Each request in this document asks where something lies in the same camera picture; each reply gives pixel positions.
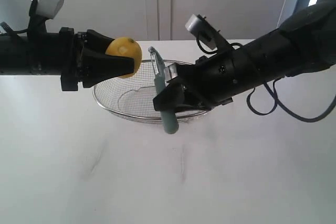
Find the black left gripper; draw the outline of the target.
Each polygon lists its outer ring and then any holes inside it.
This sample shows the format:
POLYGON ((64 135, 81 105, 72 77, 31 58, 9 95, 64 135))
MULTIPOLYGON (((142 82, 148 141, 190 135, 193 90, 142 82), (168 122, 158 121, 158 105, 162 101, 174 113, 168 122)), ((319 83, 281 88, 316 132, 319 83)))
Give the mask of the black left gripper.
POLYGON ((62 91, 78 91, 80 82, 83 88, 91 88, 105 80, 134 72, 132 58, 104 54, 113 38, 92 29, 75 33, 69 27, 62 27, 59 36, 64 53, 60 76, 62 91))

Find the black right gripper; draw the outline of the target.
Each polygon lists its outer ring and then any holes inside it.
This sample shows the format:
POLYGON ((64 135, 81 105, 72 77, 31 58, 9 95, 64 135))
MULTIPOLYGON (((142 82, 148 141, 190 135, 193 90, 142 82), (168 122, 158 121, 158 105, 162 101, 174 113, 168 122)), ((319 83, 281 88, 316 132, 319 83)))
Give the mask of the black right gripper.
POLYGON ((185 104, 212 109, 262 84, 257 63, 245 48, 203 58, 195 64, 175 62, 164 68, 164 79, 179 80, 180 84, 169 84, 153 99, 156 111, 186 111, 185 104))

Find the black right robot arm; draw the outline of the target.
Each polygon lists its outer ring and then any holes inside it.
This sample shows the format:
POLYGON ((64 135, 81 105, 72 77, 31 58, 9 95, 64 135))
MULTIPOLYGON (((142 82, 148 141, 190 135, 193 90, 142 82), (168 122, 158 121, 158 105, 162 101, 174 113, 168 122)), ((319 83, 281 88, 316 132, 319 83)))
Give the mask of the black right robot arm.
POLYGON ((212 108, 279 77, 326 70, 335 64, 335 4, 298 11, 277 29, 235 49, 205 18, 192 16, 188 31, 217 52, 193 65, 165 68, 166 88, 154 99, 156 111, 212 108))

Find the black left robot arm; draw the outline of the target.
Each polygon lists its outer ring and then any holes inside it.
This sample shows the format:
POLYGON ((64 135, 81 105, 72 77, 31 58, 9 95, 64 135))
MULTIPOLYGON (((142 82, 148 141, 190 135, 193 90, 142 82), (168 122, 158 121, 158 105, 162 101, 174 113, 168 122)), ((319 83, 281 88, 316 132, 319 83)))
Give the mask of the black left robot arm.
POLYGON ((48 33, 41 25, 27 36, 10 31, 1 35, 1 75, 60 76, 62 91, 78 91, 80 83, 91 88, 134 71, 132 58, 106 54, 112 42, 91 29, 76 33, 63 27, 48 33))

